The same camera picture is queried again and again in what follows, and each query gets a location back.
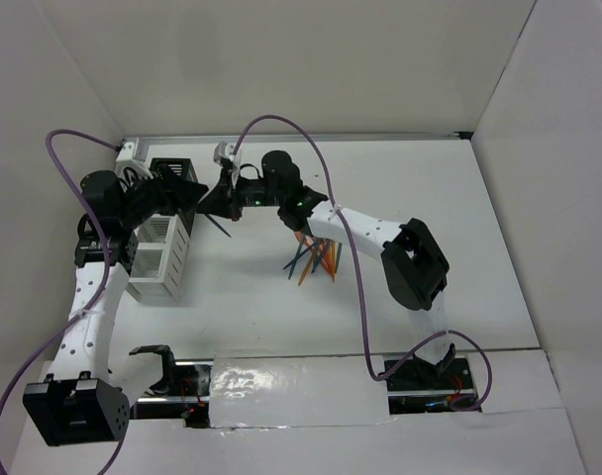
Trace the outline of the teal plastic knife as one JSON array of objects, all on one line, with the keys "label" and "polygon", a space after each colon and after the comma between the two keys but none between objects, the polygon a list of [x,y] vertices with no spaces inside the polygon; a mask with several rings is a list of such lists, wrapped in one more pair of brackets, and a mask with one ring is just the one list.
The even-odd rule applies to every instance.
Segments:
[{"label": "teal plastic knife", "polygon": [[213,217],[208,214],[203,215],[211,224],[213,224],[220,232],[222,232],[226,237],[231,238],[232,236],[219,224]]}]

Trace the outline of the blue plastic knife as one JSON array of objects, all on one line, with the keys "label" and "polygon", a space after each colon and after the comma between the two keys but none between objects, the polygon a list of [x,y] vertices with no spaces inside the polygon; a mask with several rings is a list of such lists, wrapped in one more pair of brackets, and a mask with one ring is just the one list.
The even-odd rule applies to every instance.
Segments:
[{"label": "blue plastic knife", "polygon": [[295,264],[303,255],[305,255],[307,252],[309,252],[315,246],[316,246],[316,243],[313,242],[310,245],[307,245],[303,250],[299,249],[299,251],[295,254],[295,256],[282,267],[282,270],[285,270],[285,269],[289,268],[290,266],[292,266],[293,264]]}]

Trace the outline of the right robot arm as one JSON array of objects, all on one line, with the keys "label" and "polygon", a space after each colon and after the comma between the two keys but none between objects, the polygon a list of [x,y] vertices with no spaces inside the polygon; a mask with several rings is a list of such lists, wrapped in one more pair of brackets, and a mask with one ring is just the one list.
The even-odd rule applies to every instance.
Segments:
[{"label": "right robot arm", "polygon": [[428,388],[449,379],[455,348],[447,334],[443,292],[450,265],[424,222],[383,221],[332,203],[303,183],[284,150],[268,152],[256,178],[242,177],[240,155],[228,143],[218,144],[214,160],[221,167],[220,178],[200,202],[199,212],[237,221],[245,207],[274,207],[288,229],[346,244],[378,261],[389,294],[427,338],[410,357],[413,375]]}]

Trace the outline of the teal plastic fork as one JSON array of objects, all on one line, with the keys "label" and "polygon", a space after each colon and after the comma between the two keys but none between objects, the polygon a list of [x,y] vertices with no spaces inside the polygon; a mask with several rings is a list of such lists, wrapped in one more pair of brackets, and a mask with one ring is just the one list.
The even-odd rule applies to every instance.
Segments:
[{"label": "teal plastic fork", "polygon": [[343,244],[341,242],[336,243],[335,257],[333,259],[333,263],[334,263],[333,275],[335,277],[336,277],[336,275],[338,273],[338,270],[339,270],[340,260],[341,260],[341,255],[342,255],[342,249],[343,249]]}]

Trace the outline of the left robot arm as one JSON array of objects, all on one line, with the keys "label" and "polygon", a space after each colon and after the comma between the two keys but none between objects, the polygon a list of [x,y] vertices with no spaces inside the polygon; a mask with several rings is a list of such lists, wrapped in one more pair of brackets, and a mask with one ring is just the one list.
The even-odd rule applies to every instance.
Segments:
[{"label": "left robot arm", "polygon": [[63,446],[121,441],[143,393],[178,386],[179,370],[166,344],[138,346],[109,367],[117,310],[126,293],[139,241],[135,229],[155,214],[194,213],[208,188],[185,159],[155,159],[150,176],[125,182],[111,170],[86,175],[74,254],[76,293],[70,318],[45,379],[26,386],[23,404],[45,443]]}]

